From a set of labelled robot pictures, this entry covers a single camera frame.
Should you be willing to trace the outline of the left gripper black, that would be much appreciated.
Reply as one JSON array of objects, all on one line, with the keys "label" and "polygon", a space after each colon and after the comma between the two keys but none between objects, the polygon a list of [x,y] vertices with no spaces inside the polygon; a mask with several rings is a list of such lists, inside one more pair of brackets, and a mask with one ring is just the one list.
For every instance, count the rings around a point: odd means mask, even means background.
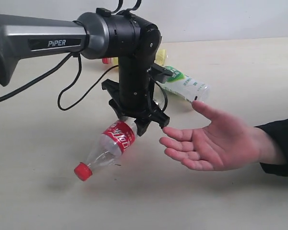
[{"label": "left gripper black", "polygon": [[120,82],[109,79],[102,82],[102,89],[111,96],[108,104],[120,121],[126,122],[130,117],[136,119],[134,122],[137,126],[137,136],[141,137],[151,122],[158,123],[160,127],[169,124],[170,117],[153,100],[155,84],[152,80],[144,92],[129,92]]}]

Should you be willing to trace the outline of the left robot arm black grey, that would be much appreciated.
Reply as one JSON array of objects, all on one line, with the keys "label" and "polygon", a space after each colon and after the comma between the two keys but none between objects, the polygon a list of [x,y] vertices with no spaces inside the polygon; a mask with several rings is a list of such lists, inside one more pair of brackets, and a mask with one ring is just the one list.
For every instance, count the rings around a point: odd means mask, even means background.
[{"label": "left robot arm black grey", "polygon": [[9,84],[21,59],[57,54],[87,59],[118,58],[119,81],[105,80],[102,89],[118,118],[133,117],[138,135],[151,122],[160,127],[169,117],[153,100],[154,87],[172,73],[155,63],[161,43],[158,27],[130,9],[104,8],[68,22],[0,14],[0,85]]}]

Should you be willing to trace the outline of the person's open right hand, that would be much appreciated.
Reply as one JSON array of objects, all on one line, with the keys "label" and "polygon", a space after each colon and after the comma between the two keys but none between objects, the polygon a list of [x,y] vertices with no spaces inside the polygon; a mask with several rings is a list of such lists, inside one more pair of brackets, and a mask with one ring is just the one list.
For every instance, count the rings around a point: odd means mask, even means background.
[{"label": "person's open right hand", "polygon": [[233,170],[265,159],[270,141],[262,130],[199,101],[192,107],[210,124],[195,129],[163,128],[166,136],[159,142],[167,156],[196,171]]}]

